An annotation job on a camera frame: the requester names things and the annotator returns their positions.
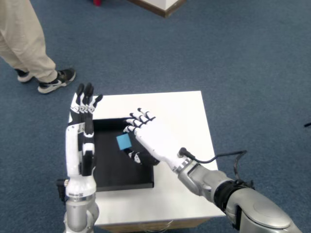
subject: robotic arm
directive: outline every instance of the robotic arm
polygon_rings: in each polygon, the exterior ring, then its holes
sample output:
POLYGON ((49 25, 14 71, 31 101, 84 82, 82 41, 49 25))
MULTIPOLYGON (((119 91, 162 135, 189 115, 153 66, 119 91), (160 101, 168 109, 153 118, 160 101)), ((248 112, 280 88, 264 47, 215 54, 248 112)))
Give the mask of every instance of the robotic arm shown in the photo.
POLYGON ((80 84, 72 99, 66 129, 66 233, 91 233, 99 215, 95 203, 96 183, 93 112, 102 95, 92 98, 93 86, 80 84))
POLYGON ((301 233, 291 218, 271 200, 234 181, 221 171, 209 170, 190 159, 172 134, 148 111, 138 108, 126 120, 125 132, 157 160, 166 162, 179 180, 194 194, 213 202, 241 233, 301 233))

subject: person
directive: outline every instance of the person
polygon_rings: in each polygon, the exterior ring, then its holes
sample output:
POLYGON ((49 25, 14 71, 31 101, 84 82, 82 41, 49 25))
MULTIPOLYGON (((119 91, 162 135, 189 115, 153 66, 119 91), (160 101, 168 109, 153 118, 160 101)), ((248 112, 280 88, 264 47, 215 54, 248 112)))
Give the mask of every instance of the person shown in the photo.
POLYGON ((0 56, 16 70, 20 82, 35 77, 42 94, 68 85, 76 76, 72 68, 55 70, 30 0, 0 0, 0 56))

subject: shoe sole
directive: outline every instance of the shoe sole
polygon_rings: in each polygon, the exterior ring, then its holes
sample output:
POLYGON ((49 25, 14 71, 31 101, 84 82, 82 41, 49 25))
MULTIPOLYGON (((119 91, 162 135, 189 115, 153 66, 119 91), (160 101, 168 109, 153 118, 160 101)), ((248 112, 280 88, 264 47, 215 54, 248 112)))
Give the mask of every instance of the shoe sole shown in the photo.
POLYGON ((38 92, 40 92, 41 94, 48 94, 52 91, 55 91, 56 89, 60 88, 60 87, 63 87, 63 86, 67 86, 69 85, 73 80, 74 78, 76 77, 76 72, 73 74, 73 77, 71 79, 69 79, 67 82, 64 82, 60 85, 57 85, 57 86, 49 86, 49 88, 46 88, 46 89, 43 89, 41 88, 40 86, 38 87, 38 92))
POLYGON ((29 82, 31 79, 33 78, 33 76, 29 73, 26 77, 21 77, 21 76, 17 76, 17 80, 20 81, 21 83, 27 83, 29 82))

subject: wooden edge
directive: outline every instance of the wooden edge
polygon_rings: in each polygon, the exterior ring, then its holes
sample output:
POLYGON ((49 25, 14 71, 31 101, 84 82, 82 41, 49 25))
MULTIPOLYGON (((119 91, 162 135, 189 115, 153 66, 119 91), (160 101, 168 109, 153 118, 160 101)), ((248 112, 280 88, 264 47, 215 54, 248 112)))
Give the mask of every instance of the wooden edge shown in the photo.
POLYGON ((112 233, 128 233, 128 232, 141 232, 161 229, 180 229, 180 228, 192 228, 196 227, 206 221, 209 218, 200 219, 186 219, 186 220, 174 220, 160 221, 160 222, 146 222, 146 223, 134 223, 134 224, 119 224, 119 225, 99 225, 98 227, 110 231, 112 233))
POLYGON ((162 16, 164 18, 170 16, 174 11, 176 11, 182 4, 186 2, 186 0, 178 0, 175 2, 172 6, 170 6, 167 10, 163 10, 161 8, 158 8, 156 6, 153 6, 143 0, 128 0, 131 3, 134 3, 137 6, 140 6, 148 11, 151 11, 159 16, 162 16))
POLYGON ((165 17, 170 16, 174 11, 176 11, 182 4, 184 4, 186 0, 178 0, 175 2, 172 6, 170 6, 166 11, 165 11, 165 17))

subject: black tray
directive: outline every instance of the black tray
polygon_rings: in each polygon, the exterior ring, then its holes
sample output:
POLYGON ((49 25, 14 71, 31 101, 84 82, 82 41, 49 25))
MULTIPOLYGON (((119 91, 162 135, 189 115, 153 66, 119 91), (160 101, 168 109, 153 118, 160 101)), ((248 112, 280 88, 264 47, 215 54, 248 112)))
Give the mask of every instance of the black tray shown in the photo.
MULTIPOLYGON (((119 149, 116 137, 122 134, 125 118, 100 119, 94 122, 96 168, 94 178, 97 191, 113 191, 138 188, 153 188, 152 166, 135 163, 119 149)), ((132 149, 146 149, 129 133, 132 149)))

